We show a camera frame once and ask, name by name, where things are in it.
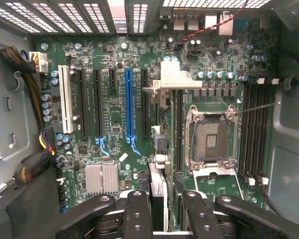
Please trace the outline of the short black expansion slot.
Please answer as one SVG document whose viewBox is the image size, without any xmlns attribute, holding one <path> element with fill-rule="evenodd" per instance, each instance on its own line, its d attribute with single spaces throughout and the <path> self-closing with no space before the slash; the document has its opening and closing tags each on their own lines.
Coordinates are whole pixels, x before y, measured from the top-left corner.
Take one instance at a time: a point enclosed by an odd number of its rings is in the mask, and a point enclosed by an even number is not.
<svg viewBox="0 0 299 239">
<path fill-rule="evenodd" d="M 117 89 L 117 74 L 115 69 L 109 70 L 109 84 L 110 84 L 110 89 L 112 90 Z"/>
</svg>

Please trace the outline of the blue expansion slot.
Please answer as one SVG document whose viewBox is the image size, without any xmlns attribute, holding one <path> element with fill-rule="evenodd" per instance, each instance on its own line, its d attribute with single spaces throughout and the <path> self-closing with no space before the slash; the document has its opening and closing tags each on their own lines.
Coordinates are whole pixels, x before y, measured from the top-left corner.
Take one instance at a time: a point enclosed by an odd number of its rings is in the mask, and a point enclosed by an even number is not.
<svg viewBox="0 0 299 239">
<path fill-rule="evenodd" d="M 126 141 L 132 151 L 141 156 L 136 147 L 136 136 L 134 134 L 134 93 L 133 93 L 133 70 L 126 68 L 125 73 L 125 100 L 126 100 Z"/>
</svg>

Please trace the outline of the black plastic shroud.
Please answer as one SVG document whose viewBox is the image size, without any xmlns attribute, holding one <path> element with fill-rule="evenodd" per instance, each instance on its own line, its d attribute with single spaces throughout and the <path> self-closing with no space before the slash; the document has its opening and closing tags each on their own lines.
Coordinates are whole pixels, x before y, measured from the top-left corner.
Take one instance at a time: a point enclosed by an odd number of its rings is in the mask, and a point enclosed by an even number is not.
<svg viewBox="0 0 299 239">
<path fill-rule="evenodd" d="M 59 215 L 58 182 L 50 168 L 29 184 L 14 182 L 0 193 L 0 239 L 19 239 Z"/>
</svg>

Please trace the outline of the CPU socket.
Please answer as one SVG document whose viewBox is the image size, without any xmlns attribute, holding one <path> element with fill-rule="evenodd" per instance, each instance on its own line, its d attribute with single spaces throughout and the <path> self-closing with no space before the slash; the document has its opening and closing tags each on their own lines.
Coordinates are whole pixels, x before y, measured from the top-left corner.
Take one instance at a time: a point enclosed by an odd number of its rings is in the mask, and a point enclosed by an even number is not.
<svg viewBox="0 0 299 239">
<path fill-rule="evenodd" d="M 206 167 L 230 169 L 237 163 L 238 116 L 235 105 L 224 111 L 204 112 L 189 107 L 184 127 L 184 160 L 187 171 Z"/>
</svg>

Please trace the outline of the silver chipset heatsink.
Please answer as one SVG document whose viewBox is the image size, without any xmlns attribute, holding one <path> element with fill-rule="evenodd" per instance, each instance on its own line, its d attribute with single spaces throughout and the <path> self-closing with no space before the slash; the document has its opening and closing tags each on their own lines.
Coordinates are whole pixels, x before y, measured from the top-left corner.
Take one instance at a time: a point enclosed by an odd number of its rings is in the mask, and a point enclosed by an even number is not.
<svg viewBox="0 0 299 239">
<path fill-rule="evenodd" d="M 118 193 L 118 165 L 94 164 L 85 166 L 85 182 L 88 194 Z"/>
</svg>

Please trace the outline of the black RAM slot bank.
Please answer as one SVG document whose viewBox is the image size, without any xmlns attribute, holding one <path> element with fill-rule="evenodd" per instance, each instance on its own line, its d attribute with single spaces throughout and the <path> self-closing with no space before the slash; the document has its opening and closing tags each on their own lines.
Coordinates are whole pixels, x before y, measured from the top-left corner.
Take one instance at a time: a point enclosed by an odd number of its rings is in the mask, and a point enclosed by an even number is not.
<svg viewBox="0 0 299 239">
<path fill-rule="evenodd" d="M 242 109 L 269 104 L 271 87 L 268 85 L 245 85 Z M 269 107 L 241 114 L 241 138 L 238 163 L 239 177 L 249 186 L 267 180 L 264 173 L 265 149 L 269 129 Z"/>
</svg>

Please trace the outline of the open black PC case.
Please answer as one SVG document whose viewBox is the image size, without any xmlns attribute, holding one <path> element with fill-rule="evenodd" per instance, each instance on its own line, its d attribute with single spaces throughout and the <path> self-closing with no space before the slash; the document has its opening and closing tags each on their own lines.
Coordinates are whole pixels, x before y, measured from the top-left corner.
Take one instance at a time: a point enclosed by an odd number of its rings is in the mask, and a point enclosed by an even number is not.
<svg viewBox="0 0 299 239">
<path fill-rule="evenodd" d="M 0 193 L 50 168 L 56 174 L 55 156 L 39 136 L 46 129 L 41 76 L 48 65 L 33 58 L 38 37 L 167 33 L 187 43 L 253 30 L 279 38 L 272 103 L 281 104 L 272 106 L 268 198 L 259 208 L 286 219 L 289 239 L 299 239 L 299 0 L 0 0 Z M 176 218 L 173 231 L 154 230 L 151 199 L 149 193 L 152 239 L 193 239 Z M 59 216 L 19 239 L 55 239 L 58 220 L 70 209 L 60 208 Z"/>
</svg>

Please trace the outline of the white expansion slot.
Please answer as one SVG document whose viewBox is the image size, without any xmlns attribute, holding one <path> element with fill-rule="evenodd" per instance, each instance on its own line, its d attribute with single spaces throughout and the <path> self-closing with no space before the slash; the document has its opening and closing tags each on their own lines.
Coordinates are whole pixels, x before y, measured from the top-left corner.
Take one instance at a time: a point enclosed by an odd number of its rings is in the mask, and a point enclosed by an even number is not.
<svg viewBox="0 0 299 239">
<path fill-rule="evenodd" d="M 73 111 L 69 71 L 69 66 L 58 65 L 63 133 L 68 134 L 74 131 L 74 125 L 72 121 Z"/>
</svg>

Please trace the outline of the long black expansion slot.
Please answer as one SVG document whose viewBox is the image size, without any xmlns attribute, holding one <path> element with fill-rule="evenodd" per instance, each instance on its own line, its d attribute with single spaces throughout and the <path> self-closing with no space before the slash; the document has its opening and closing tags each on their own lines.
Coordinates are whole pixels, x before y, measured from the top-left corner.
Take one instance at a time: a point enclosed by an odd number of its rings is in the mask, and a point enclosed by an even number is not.
<svg viewBox="0 0 299 239">
<path fill-rule="evenodd" d="M 87 139 L 89 137 L 89 119 L 88 119 L 88 98 L 87 98 L 87 86 L 86 76 L 84 70 L 77 71 L 78 76 L 78 90 L 79 90 L 79 103 L 80 103 L 80 119 L 82 138 Z"/>
<path fill-rule="evenodd" d="M 142 136 L 148 136 L 148 99 L 147 94 L 143 88 L 148 86 L 148 72 L 147 69 L 141 69 L 141 116 L 142 116 Z"/>
<path fill-rule="evenodd" d="M 102 154 L 109 157 L 106 150 L 106 136 L 104 132 L 104 111 L 103 111 L 103 92 L 102 92 L 102 74 L 100 70 L 93 70 L 94 85 L 94 110 L 95 110 L 95 143 L 99 146 Z"/>
</svg>

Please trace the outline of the metal socket cover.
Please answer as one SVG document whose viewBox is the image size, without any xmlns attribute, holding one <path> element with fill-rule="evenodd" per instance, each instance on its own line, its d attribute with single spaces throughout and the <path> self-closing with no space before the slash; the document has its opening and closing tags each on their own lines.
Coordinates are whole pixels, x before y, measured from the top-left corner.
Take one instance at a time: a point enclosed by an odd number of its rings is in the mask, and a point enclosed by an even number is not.
<svg viewBox="0 0 299 239">
<path fill-rule="evenodd" d="M 219 167 L 206 167 L 206 168 L 201 168 L 199 170 L 193 170 L 192 171 L 192 175 L 193 175 L 193 179 L 194 179 L 194 184 L 195 184 L 195 190 L 198 191 L 198 182 L 197 182 L 197 178 L 198 177 L 204 177 L 204 176 L 209 176 L 210 174 L 215 173 L 219 176 L 222 175 L 231 175 L 235 177 L 237 186 L 238 186 L 238 190 L 241 196 L 242 200 L 244 199 L 243 193 L 242 193 L 242 189 L 237 177 L 237 173 L 235 171 L 234 168 L 230 168 L 230 169 L 225 169 L 225 168 L 219 168 Z"/>
</svg>

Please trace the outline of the green motherboard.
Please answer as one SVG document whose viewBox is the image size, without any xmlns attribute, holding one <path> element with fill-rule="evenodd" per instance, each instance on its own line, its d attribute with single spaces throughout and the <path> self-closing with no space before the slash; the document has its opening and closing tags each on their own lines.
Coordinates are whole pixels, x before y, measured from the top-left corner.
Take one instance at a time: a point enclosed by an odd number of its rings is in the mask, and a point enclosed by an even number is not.
<svg viewBox="0 0 299 239">
<path fill-rule="evenodd" d="M 238 32 L 229 37 L 203 36 L 181 43 L 175 34 L 158 33 L 151 36 L 42 36 L 36 40 L 39 56 L 46 59 L 48 71 L 41 76 L 42 116 L 46 129 L 40 133 L 42 145 L 55 156 L 56 174 L 61 179 L 59 201 L 61 211 L 75 207 L 98 194 L 88 194 L 85 182 L 85 166 L 94 164 L 117 164 L 119 192 L 109 194 L 114 198 L 124 191 L 136 190 L 138 174 L 149 172 L 153 156 L 150 127 L 156 124 L 156 106 L 148 99 L 148 136 L 142 136 L 141 116 L 141 69 L 147 69 L 148 86 L 157 79 L 160 63 L 164 59 L 178 60 L 182 70 L 188 71 L 192 79 L 201 81 L 199 90 L 189 90 L 183 95 L 184 115 L 189 107 L 196 105 L 200 111 L 224 111 L 229 105 L 242 110 L 245 85 L 268 85 L 271 87 L 271 102 L 278 80 L 273 77 L 276 66 L 275 51 L 278 45 L 276 33 L 265 30 Z M 74 131 L 63 133 L 58 65 L 69 66 Z M 141 156 L 132 151 L 126 141 L 125 69 L 133 70 L 134 134 L 136 147 Z M 115 69 L 117 89 L 110 89 L 109 70 Z M 86 76 L 89 137 L 82 138 L 78 70 Z M 104 132 L 106 150 L 102 154 L 95 143 L 95 110 L 93 70 L 102 74 Z M 241 114 L 238 114 L 237 163 L 234 167 L 245 201 L 261 207 L 267 200 L 266 188 L 269 178 L 266 173 L 266 158 L 270 134 L 269 107 L 264 173 L 262 184 L 249 186 L 238 174 L 241 138 Z M 193 175 L 184 163 L 181 174 L 188 190 L 195 190 Z M 198 177 L 198 191 L 208 199 L 233 195 L 241 199 L 234 176 L 216 175 Z"/>
</svg>

